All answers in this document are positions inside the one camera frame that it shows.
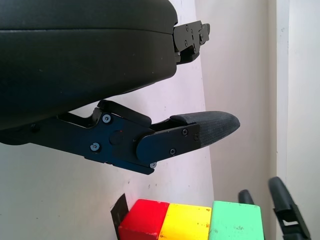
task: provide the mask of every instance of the screw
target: screw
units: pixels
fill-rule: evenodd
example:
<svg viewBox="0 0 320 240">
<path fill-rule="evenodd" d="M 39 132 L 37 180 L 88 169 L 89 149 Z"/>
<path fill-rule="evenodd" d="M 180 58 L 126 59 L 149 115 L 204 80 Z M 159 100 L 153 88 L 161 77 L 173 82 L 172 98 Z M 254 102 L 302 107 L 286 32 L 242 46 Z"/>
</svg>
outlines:
<svg viewBox="0 0 320 240">
<path fill-rule="evenodd" d="M 172 148 L 172 149 L 170 150 L 170 155 L 173 156 L 173 155 L 175 155 L 175 154 L 176 154 L 176 150 L 175 150 L 174 148 Z"/>
<path fill-rule="evenodd" d="M 156 163 L 156 162 L 150 164 L 150 168 L 152 168 L 152 169 L 155 169 L 156 166 L 157 166 L 157 163 Z"/>
<path fill-rule="evenodd" d="M 196 134 L 193 136 L 193 139 L 194 139 L 195 141 L 199 141 L 199 134 L 196 133 Z"/>
<path fill-rule="evenodd" d="M 182 130 L 182 135 L 187 136 L 188 135 L 188 129 L 183 129 Z"/>
<path fill-rule="evenodd" d="M 93 152 L 98 151 L 99 148 L 100 148 L 100 145 L 99 145 L 99 143 L 97 143 L 97 142 L 92 143 L 91 146 L 90 146 L 90 149 L 91 149 L 91 151 L 93 151 Z"/>
<path fill-rule="evenodd" d="M 102 121 L 103 121 L 105 124 L 110 123 L 110 121 L 111 121 L 111 116 L 110 116 L 109 114 L 103 115 Z"/>
</svg>

